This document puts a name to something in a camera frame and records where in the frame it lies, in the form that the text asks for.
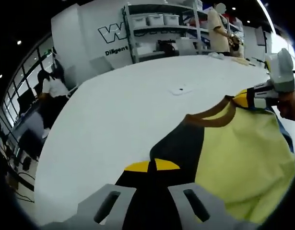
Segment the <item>black ceiling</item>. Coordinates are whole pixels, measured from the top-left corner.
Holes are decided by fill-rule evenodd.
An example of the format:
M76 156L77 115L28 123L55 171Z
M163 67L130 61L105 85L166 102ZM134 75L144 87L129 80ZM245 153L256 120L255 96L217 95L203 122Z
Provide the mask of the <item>black ceiling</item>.
M50 19L74 3L84 4L90 0L4 0L0 1L0 103L10 78L34 44L50 32ZM282 6L268 0L268 11L275 24L286 28L283 20L292 17L283 12ZM267 19L256 0L223 0L227 12L238 17L244 25L269 29Z

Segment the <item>beige shirt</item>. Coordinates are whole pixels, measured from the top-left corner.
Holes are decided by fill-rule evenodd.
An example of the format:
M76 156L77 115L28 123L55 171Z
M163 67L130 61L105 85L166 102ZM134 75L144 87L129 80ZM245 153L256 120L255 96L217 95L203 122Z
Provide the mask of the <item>beige shirt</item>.
M220 26L220 29L225 32L224 25L218 12L212 8L208 13L208 30L211 49L215 52L229 52L227 37L224 37L213 30L215 27L218 26Z

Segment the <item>white shirt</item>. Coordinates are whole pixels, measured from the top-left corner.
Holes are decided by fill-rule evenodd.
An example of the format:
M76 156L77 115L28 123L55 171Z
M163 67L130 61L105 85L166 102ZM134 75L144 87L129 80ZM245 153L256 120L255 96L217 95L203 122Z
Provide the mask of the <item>white shirt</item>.
M208 30L211 49L215 52L229 52L229 43L227 37L224 37L213 30L218 26L220 26L220 30L225 32L220 15L215 9L210 9L208 13Z
M49 81L44 79L42 92L49 93L52 97L65 96L69 93L68 89L60 79L52 79L51 77L49 78Z

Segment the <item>white table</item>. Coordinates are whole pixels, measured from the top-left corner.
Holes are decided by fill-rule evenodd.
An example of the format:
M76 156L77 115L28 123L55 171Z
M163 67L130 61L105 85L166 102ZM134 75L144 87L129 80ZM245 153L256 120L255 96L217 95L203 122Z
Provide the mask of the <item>white table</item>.
M39 159L35 209L39 225L64 221L77 205L150 149L185 114L268 79L266 71L229 59L171 57L118 69L85 82L56 120ZM173 96L169 89L196 83ZM295 123L283 121L295 144Z

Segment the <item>human hand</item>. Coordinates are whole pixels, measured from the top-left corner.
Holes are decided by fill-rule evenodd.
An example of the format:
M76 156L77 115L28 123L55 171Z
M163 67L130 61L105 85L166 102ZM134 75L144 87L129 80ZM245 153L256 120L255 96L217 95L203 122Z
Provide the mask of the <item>human hand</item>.
M280 95L277 108L281 117L295 121L295 91Z

